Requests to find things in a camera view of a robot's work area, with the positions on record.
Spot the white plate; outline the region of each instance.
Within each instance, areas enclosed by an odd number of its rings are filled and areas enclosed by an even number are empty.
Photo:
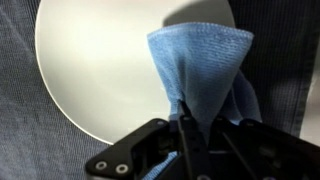
[[[42,0],[36,22],[38,64],[68,119],[110,144],[152,118],[166,119],[169,102],[146,35],[190,1]],[[219,5],[207,9],[213,8],[226,12]]]

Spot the blue cloth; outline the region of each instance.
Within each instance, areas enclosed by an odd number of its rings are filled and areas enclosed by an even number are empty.
[[[177,113],[179,100],[185,101],[206,140],[218,114],[235,124],[243,118],[261,121],[254,90],[239,71],[252,39],[250,32],[210,23],[183,23],[148,35],[170,113]],[[147,179],[156,177],[166,164]]]

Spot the fabric surface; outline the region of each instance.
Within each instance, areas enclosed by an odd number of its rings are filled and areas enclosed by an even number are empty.
[[[229,0],[236,27],[255,35],[241,70],[263,122],[299,136],[320,32],[319,0]]]
[[[107,146],[57,109],[37,66],[38,0],[0,1],[0,179],[81,180]]]
[[[252,39],[249,32],[210,23],[172,25],[148,35],[171,114],[178,112],[179,100],[185,101],[206,140],[230,91],[221,115],[261,120],[254,91],[244,76],[239,74],[232,86]]]

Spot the blue microfiber towel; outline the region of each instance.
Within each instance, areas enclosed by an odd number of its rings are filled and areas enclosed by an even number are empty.
[[[244,118],[261,121],[255,93],[239,71],[252,39],[250,32],[211,23],[183,23],[148,35],[170,114],[178,112],[179,100],[185,101],[207,141],[217,115],[235,124]]]

